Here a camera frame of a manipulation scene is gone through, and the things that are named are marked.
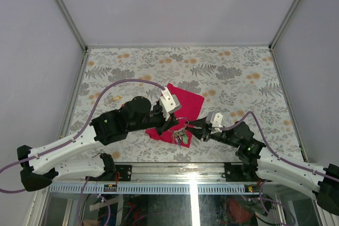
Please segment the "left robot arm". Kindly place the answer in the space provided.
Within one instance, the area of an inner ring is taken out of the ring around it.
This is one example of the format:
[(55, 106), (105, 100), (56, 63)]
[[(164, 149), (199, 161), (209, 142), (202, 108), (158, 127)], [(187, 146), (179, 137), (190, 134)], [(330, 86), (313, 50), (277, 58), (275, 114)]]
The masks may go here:
[(180, 108), (176, 96), (162, 96), (155, 105), (145, 97), (136, 96), (119, 109), (92, 119), (78, 134), (39, 148), (19, 147), (17, 156), (22, 166), (20, 179), (25, 191), (38, 191), (57, 180), (114, 180), (118, 171), (111, 155), (101, 153), (96, 158), (77, 160), (73, 157), (122, 141), (130, 132), (155, 129), (162, 134), (178, 125), (174, 113)]

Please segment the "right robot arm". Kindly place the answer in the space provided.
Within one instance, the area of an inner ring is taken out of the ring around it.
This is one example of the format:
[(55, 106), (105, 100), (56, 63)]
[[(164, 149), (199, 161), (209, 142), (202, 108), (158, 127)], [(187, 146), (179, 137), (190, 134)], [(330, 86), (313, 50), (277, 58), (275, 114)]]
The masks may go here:
[(323, 210), (338, 215), (338, 166), (323, 167), (279, 154), (267, 141), (256, 140), (245, 122), (224, 127), (221, 119), (221, 114), (211, 113), (191, 121), (186, 130), (200, 140), (212, 139), (236, 148), (246, 180), (258, 177), (292, 188), (316, 201)]

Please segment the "large keyring with keys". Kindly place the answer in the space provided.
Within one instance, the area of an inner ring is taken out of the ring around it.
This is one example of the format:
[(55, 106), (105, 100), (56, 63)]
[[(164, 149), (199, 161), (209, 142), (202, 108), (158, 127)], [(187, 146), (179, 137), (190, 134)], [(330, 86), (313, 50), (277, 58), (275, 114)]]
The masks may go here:
[(172, 138), (174, 143), (180, 147), (183, 145), (188, 145), (189, 143), (189, 137), (186, 134), (186, 127), (189, 125), (189, 119), (185, 117), (179, 117), (178, 120), (184, 120), (184, 125), (178, 130), (172, 131)]

